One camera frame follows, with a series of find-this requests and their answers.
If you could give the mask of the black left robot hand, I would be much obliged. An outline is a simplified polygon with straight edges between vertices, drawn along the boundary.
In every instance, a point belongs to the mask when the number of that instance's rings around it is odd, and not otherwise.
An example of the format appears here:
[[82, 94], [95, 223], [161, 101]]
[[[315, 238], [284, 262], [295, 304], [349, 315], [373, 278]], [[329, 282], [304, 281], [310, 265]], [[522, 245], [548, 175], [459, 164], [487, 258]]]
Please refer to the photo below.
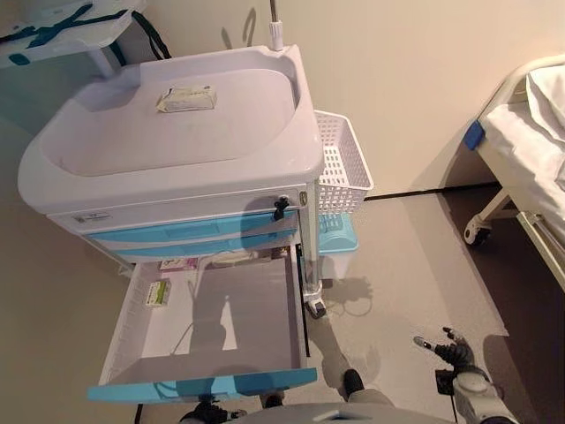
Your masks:
[[243, 418], [247, 411], [237, 409], [228, 411], [214, 404], [212, 401], [200, 401], [195, 408], [186, 413], [179, 423], [222, 424]]

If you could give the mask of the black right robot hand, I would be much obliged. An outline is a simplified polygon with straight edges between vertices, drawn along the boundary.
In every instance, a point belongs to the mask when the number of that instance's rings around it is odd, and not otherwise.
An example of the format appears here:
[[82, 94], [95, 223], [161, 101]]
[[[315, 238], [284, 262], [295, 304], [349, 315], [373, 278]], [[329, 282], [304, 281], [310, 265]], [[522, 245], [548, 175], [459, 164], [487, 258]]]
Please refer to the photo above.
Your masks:
[[442, 331], [451, 341], [450, 344], [432, 343], [421, 336], [415, 336], [412, 341], [415, 345], [433, 352], [455, 369], [473, 365], [474, 354], [465, 337], [459, 331], [450, 327], [443, 327]]

